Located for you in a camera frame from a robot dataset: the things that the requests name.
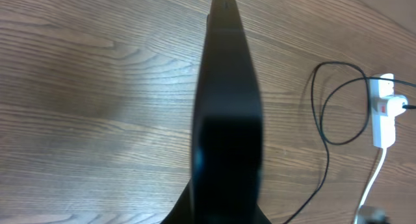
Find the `blue Galaxy smartphone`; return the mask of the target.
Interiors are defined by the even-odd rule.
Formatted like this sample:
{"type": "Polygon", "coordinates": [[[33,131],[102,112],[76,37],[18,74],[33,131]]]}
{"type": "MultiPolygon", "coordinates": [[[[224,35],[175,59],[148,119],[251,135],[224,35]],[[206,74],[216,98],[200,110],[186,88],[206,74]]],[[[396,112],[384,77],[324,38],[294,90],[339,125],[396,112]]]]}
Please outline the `blue Galaxy smartphone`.
{"type": "Polygon", "coordinates": [[[192,123],[195,223],[253,223],[263,111],[236,0],[212,0],[192,123]]]}

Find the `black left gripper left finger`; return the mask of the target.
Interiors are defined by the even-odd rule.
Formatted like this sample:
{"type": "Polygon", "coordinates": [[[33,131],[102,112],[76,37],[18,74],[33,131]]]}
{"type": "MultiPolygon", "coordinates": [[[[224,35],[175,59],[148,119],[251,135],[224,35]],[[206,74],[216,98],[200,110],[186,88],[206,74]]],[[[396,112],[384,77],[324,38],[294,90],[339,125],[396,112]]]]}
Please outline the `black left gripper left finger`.
{"type": "Polygon", "coordinates": [[[161,224],[192,224],[190,182],[187,183],[173,209],[161,221],[161,224]]]}

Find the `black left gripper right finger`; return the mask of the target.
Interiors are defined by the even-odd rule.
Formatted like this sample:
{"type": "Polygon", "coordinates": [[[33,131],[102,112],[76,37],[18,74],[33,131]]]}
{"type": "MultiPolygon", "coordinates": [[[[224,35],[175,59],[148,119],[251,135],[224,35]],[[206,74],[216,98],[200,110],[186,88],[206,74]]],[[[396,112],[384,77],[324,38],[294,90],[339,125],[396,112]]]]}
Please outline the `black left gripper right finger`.
{"type": "Polygon", "coordinates": [[[260,207],[258,207],[258,224],[272,224],[260,207]]]}

